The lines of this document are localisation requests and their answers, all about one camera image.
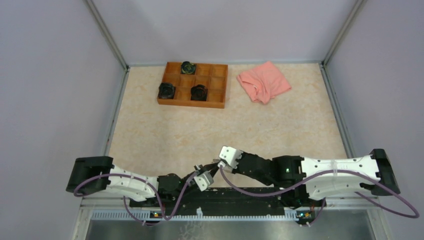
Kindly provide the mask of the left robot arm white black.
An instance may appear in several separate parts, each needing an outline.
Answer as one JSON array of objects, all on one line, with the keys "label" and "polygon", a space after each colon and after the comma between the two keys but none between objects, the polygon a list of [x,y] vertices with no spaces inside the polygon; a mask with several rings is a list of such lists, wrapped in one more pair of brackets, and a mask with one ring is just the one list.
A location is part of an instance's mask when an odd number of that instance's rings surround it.
[{"label": "left robot arm white black", "polygon": [[124,170],[113,164],[109,156],[80,157],[75,160],[66,191],[77,197],[97,192],[117,194],[136,202],[144,202],[149,207],[162,201],[176,200],[183,187],[204,191],[213,182],[219,160],[213,163],[196,165],[194,171],[181,178],[174,173],[160,176],[144,176]]}]

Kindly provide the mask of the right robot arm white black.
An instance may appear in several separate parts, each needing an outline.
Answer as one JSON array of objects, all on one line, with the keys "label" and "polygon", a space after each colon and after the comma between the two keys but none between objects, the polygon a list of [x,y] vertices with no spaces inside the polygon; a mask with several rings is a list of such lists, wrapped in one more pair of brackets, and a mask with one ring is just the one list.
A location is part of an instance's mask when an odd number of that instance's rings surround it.
[{"label": "right robot arm white black", "polygon": [[370,192],[373,196],[400,194],[394,171],[384,149],[362,157],[315,159],[283,155],[265,159],[242,152],[232,174],[241,174],[275,187],[276,195],[293,192],[299,206],[333,195]]}]

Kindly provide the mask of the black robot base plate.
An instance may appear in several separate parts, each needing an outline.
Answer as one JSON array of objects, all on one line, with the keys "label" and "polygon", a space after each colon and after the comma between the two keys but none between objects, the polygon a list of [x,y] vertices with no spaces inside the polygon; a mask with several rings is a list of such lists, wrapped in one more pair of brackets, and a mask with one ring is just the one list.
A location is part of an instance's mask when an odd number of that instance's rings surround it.
[{"label": "black robot base plate", "polygon": [[310,199],[304,186],[270,197],[246,195],[231,187],[212,187],[205,191],[187,190],[178,204],[177,195],[160,198],[167,216],[177,205],[174,217],[194,216],[198,209],[206,217],[282,216],[289,210],[320,207],[323,202]]}]

